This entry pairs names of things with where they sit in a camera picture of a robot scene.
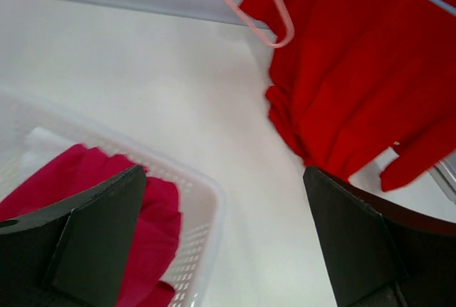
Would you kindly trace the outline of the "magenta polo shirt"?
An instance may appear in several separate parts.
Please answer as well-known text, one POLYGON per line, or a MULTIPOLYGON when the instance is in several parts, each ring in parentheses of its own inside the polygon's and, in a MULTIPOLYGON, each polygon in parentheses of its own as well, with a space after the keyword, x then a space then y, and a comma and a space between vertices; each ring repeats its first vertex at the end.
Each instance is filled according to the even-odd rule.
MULTIPOLYGON (((104 182, 134 164, 97 147, 74 145, 31 175, 3 201, 1 219, 34 212, 104 182)), ((167 306, 175 294, 160 279, 175 257, 181 214, 177 187, 148 177, 117 306, 167 306)))

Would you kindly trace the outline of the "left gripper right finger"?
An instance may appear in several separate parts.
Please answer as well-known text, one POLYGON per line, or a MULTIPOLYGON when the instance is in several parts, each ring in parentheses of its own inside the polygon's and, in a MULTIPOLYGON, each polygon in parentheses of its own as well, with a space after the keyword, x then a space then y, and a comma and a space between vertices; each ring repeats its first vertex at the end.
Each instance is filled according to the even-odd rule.
POLYGON ((303 181, 338 306, 455 305, 455 223, 317 167, 303 181))

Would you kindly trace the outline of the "white t shirt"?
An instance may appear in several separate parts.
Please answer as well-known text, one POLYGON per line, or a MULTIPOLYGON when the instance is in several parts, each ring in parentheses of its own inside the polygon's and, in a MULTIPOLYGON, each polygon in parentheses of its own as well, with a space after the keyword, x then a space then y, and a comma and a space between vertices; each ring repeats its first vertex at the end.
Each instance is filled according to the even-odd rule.
POLYGON ((74 145, 74 142, 46 128, 36 127, 25 137, 24 144, 25 153, 20 158, 20 169, 30 176, 74 145))

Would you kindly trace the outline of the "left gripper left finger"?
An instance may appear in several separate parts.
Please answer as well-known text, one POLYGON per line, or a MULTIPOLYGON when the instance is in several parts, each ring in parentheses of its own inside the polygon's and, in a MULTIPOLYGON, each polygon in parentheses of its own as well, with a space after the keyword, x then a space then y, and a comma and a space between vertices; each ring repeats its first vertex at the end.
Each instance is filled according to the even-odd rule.
POLYGON ((139 165, 1 223, 2 306, 114 306, 145 193, 139 165))

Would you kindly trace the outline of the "red t shirt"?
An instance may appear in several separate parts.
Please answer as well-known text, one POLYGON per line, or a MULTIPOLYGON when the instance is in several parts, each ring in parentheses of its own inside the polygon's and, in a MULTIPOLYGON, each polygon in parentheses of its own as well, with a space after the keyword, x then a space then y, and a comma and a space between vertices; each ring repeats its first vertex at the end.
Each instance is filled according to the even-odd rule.
MULTIPOLYGON (((450 5, 455 0, 443 0, 450 5)), ((308 167, 346 180, 387 149, 385 192, 455 150, 455 16, 427 0, 284 0, 269 118, 308 167)))

